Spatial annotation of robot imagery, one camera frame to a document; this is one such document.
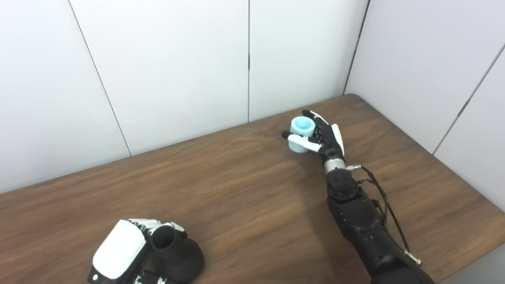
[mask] black forearm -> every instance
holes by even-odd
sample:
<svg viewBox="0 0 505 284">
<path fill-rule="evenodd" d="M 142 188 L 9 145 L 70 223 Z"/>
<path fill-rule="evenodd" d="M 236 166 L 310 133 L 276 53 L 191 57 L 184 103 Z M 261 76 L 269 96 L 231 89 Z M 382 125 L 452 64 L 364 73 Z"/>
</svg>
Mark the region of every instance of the black forearm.
<svg viewBox="0 0 505 284">
<path fill-rule="evenodd" d="M 395 284 L 407 283 L 405 280 L 408 278 L 405 277 L 409 277 L 409 284 L 434 284 L 396 244 L 364 192 L 344 203 L 328 197 L 328 206 L 342 234 L 352 243 L 372 279 L 385 278 Z M 393 276 L 397 272 L 401 272 L 401 275 Z"/>
</svg>

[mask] black cable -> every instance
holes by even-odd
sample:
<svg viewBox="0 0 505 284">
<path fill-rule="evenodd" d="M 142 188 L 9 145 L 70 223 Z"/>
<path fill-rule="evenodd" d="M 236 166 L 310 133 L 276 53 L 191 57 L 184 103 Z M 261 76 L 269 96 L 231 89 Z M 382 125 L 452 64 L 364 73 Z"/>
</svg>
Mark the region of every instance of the black cable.
<svg viewBox="0 0 505 284">
<path fill-rule="evenodd" d="M 384 223 L 387 224 L 387 210 L 390 209 L 388 206 L 389 202 L 387 200 L 387 196 L 386 196 L 386 192 L 384 192 L 384 189 L 379 185 L 379 182 L 377 181 L 377 179 L 375 178 L 374 174 L 369 171 L 366 167 L 364 166 L 361 166 L 361 168 L 367 172 L 368 176 L 371 178 L 373 184 L 377 187 L 377 189 L 379 190 L 380 192 L 380 195 L 382 196 L 382 199 L 384 200 Z"/>
<path fill-rule="evenodd" d="M 384 213 L 382 212 L 382 208 L 379 211 L 381 212 L 381 214 L 383 213 L 383 215 L 384 215 L 384 224 L 385 224 L 385 226 L 387 226 L 387 212 L 388 212 L 388 209 L 389 209 L 389 211 L 391 212 L 391 217 L 393 217 L 393 221 L 394 221 L 394 223 L 396 225 L 396 228 L 398 228 L 398 232 L 400 233 L 400 237 L 401 237 L 401 240 L 403 241 L 403 245 L 405 246 L 405 250 L 408 251 L 408 252 L 410 252 L 409 243 L 407 242 L 407 238 L 405 238 L 405 235 L 403 233 L 403 230 L 401 229 L 400 223 L 398 222 L 398 219 L 396 218 L 396 215 L 393 212 L 393 208 L 391 207 L 391 205 L 389 204 L 389 201 L 387 200 L 386 192 L 380 186 L 379 182 L 377 181 L 377 179 L 375 178 L 374 174 L 370 170 L 368 170 L 364 166 L 361 166 L 361 169 L 363 169 L 365 172 L 367 172 L 367 174 L 370 177 L 371 181 L 369 181 L 368 179 L 363 179 L 363 180 L 360 180 L 360 181 L 362 181 L 362 182 L 368 181 L 368 182 L 373 183 L 375 185 L 375 187 L 377 187 L 377 189 L 379 190 L 380 195 L 382 196 L 382 199 L 384 200 L 384 207 L 385 207 Z"/>
</svg>

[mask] black fingertip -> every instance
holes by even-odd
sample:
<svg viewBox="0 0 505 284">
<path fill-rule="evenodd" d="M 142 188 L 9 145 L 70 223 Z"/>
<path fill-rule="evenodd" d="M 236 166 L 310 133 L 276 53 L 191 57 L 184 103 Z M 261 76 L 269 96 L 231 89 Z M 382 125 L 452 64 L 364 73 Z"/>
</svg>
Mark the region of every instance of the black fingertip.
<svg viewBox="0 0 505 284">
<path fill-rule="evenodd" d="M 282 132 L 282 138 L 286 139 L 291 135 L 292 133 L 289 131 L 283 131 Z"/>
<path fill-rule="evenodd" d="M 314 118 L 314 114 L 310 110 L 302 110 L 301 114 L 303 114 L 304 116 L 306 116 L 308 118 Z"/>
</svg>

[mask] robotic hand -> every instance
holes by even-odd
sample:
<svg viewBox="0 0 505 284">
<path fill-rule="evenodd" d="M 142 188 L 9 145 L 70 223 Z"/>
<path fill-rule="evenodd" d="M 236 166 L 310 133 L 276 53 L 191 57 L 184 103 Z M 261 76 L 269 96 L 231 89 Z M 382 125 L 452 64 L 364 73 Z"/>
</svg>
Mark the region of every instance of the robotic hand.
<svg viewBox="0 0 505 284">
<path fill-rule="evenodd" d="M 282 137 L 317 152 L 326 172 L 328 207 L 342 235 L 356 249 L 366 267 L 372 284 L 435 284 L 421 268 L 421 260 L 410 253 L 409 245 L 399 226 L 387 196 L 377 179 L 361 165 L 346 166 L 342 136 L 338 125 L 329 125 L 319 114 L 303 110 L 316 128 L 314 137 L 304 137 L 289 131 Z M 352 171 L 362 169 L 370 179 L 354 180 Z M 371 200 L 361 184 L 373 183 L 384 199 L 384 210 L 377 200 Z M 387 229 L 388 211 L 398 227 L 405 245 L 403 249 Z"/>
<path fill-rule="evenodd" d="M 142 270 L 152 258 L 157 273 Z M 88 284 L 189 283 L 204 255 L 183 227 L 155 219 L 119 220 L 93 256 Z"/>
</svg>

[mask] light blue cup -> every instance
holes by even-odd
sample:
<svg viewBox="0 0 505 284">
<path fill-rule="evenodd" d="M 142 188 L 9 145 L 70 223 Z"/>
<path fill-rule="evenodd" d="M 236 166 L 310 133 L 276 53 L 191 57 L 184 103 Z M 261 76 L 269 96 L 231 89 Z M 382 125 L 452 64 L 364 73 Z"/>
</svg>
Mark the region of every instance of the light blue cup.
<svg viewBox="0 0 505 284">
<path fill-rule="evenodd" d="M 305 116 L 297 116 L 291 120 L 291 132 L 299 134 L 301 136 L 309 136 L 311 137 L 314 134 L 314 128 L 316 128 L 316 124 L 314 121 Z M 308 149 L 297 145 L 293 142 L 289 142 L 289 148 L 297 153 L 305 153 Z"/>
</svg>

